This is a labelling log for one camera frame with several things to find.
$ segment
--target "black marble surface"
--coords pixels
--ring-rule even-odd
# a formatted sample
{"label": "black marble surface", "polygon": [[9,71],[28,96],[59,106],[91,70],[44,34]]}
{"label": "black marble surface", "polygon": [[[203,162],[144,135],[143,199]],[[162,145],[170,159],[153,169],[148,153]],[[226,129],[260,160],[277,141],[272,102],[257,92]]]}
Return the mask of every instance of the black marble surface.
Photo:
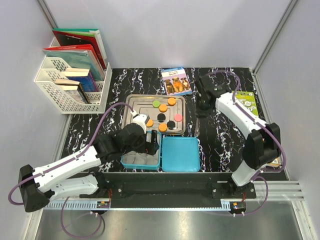
{"label": "black marble surface", "polygon": [[[196,91],[194,81],[198,76],[215,72],[218,68],[185,68],[192,88],[191,95],[185,95],[186,100],[186,131],[185,137],[194,137],[196,116]],[[236,73],[241,80],[239,91],[254,92],[259,117],[265,119],[256,87],[249,68],[228,68]],[[212,83],[216,86],[226,84],[232,90],[236,80],[229,74],[213,74]],[[112,80],[107,99],[107,108],[116,102],[125,102],[130,94],[165,95],[165,85],[161,77],[161,68],[118,68],[112,71]],[[104,120],[99,134],[107,134],[119,130],[123,120],[124,107],[118,106]],[[75,114],[72,116],[70,128],[64,144],[62,157],[66,157],[89,143],[102,114]],[[237,127],[221,112],[214,111],[210,117],[200,120],[200,172],[230,172],[241,163],[244,137]],[[120,159],[100,166],[104,172],[132,172],[125,169]]]}

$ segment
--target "blue lid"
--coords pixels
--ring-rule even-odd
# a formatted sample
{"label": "blue lid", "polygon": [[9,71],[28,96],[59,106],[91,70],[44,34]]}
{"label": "blue lid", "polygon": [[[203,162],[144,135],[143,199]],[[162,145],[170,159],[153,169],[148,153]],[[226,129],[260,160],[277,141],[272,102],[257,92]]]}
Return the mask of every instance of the blue lid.
{"label": "blue lid", "polygon": [[198,139],[183,136],[165,137],[162,140],[162,169],[165,172],[198,172]]}

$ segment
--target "metal floor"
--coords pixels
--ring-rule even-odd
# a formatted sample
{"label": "metal floor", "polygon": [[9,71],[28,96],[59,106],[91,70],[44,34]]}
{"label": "metal floor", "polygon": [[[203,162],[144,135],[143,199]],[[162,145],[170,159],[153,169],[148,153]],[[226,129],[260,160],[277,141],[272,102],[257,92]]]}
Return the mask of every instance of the metal floor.
{"label": "metal floor", "polygon": [[[248,202],[247,212],[259,205]],[[84,211],[65,211],[70,224]],[[252,216],[216,216],[197,211],[109,211],[103,215],[105,230],[94,240],[301,240],[302,236],[290,202],[267,202]],[[78,236],[92,233],[99,220],[92,215],[74,221],[68,231]],[[69,240],[60,226],[60,211],[45,210],[37,240]]]}

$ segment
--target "metal tray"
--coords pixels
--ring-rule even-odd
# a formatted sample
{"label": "metal tray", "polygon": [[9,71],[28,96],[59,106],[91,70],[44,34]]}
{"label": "metal tray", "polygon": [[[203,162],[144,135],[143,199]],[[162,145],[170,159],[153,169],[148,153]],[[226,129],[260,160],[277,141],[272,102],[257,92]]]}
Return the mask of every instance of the metal tray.
{"label": "metal tray", "polygon": [[[168,105],[169,98],[175,98],[176,104],[174,106]],[[175,129],[168,129],[166,132],[162,132],[162,134],[183,134],[186,130],[186,100],[183,96],[131,94],[126,98],[125,102],[132,106],[138,114],[148,114],[150,119],[153,120],[153,127],[147,127],[147,131],[159,131],[159,125],[162,122],[158,122],[157,116],[161,112],[159,111],[159,108],[152,105],[155,100],[168,106],[168,110],[163,112],[165,115],[165,121],[163,123],[167,123],[170,120],[175,122]],[[182,115],[182,121],[175,121],[176,114]],[[125,107],[121,127],[124,128],[127,124],[130,124],[132,118],[133,116],[130,114],[129,108]]]}

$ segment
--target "orange disc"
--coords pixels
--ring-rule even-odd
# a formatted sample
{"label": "orange disc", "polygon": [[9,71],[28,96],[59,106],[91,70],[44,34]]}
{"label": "orange disc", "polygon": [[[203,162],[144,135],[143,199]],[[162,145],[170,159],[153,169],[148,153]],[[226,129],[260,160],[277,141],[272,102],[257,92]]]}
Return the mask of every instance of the orange disc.
{"label": "orange disc", "polygon": [[154,121],[152,119],[149,119],[149,121],[146,123],[146,126],[148,128],[151,128],[154,125]]}
{"label": "orange disc", "polygon": [[164,113],[168,110],[168,107],[165,104],[161,104],[159,107],[159,110],[160,110],[160,112]]}
{"label": "orange disc", "polygon": [[161,124],[159,125],[159,131],[160,131],[161,133],[164,133],[165,131],[167,131],[167,129],[168,129],[167,124],[161,123]]}
{"label": "orange disc", "polygon": [[170,97],[170,98],[168,99],[168,104],[169,104],[170,106],[174,106],[174,105],[176,104],[176,99],[173,98],[173,97]]}

